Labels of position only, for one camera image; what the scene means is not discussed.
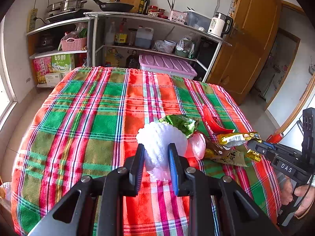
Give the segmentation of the person's right hand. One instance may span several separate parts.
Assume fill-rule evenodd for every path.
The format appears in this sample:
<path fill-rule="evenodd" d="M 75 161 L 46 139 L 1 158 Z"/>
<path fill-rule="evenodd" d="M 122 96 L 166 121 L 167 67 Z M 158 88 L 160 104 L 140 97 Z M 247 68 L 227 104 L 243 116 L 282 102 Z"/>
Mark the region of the person's right hand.
<path fill-rule="evenodd" d="M 286 180 L 280 194 L 282 205 L 288 205 L 290 202 L 293 201 L 294 196 L 303 197 L 306 194 L 299 208 L 297 209 L 297 211 L 295 211 L 295 217 L 301 219 L 306 216 L 306 214 L 311 209 L 311 206 L 313 205 L 314 187 L 309 187 L 309 185 L 302 185 L 293 190 L 290 178 L 287 176 L 285 176 L 285 178 Z"/>

